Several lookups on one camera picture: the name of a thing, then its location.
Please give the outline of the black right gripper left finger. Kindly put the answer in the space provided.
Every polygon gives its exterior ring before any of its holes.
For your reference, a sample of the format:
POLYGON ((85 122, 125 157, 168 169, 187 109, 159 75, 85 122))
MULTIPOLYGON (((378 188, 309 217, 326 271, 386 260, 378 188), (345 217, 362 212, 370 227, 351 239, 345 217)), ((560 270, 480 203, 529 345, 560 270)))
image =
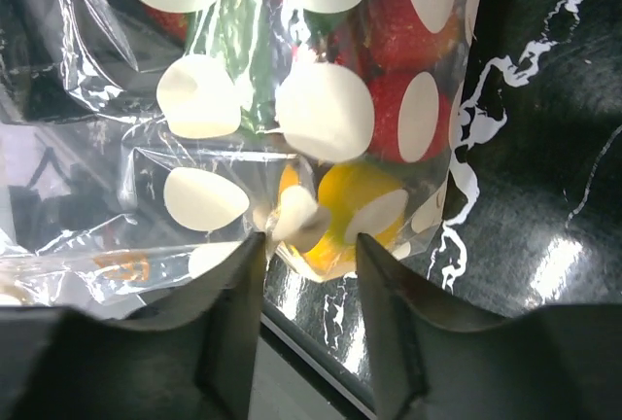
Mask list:
POLYGON ((1 311, 5 419, 244 419, 266 269, 254 233, 221 264, 122 320, 1 311))

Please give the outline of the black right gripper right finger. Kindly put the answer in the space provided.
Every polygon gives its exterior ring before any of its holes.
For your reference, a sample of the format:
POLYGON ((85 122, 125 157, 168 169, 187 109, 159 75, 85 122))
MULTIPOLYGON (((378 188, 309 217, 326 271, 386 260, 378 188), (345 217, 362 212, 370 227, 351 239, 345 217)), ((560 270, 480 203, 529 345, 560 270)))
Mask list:
POLYGON ((620 417, 619 305, 505 318, 441 290, 367 234, 356 260, 378 418, 620 417))

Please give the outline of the polka dot zip bag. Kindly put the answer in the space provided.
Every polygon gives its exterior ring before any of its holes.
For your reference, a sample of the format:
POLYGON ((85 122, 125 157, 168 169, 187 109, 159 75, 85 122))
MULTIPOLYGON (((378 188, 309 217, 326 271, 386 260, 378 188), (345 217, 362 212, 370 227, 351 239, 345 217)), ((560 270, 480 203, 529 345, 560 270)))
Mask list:
POLYGON ((441 220, 480 0, 1 0, 1 300, 326 282, 441 220))

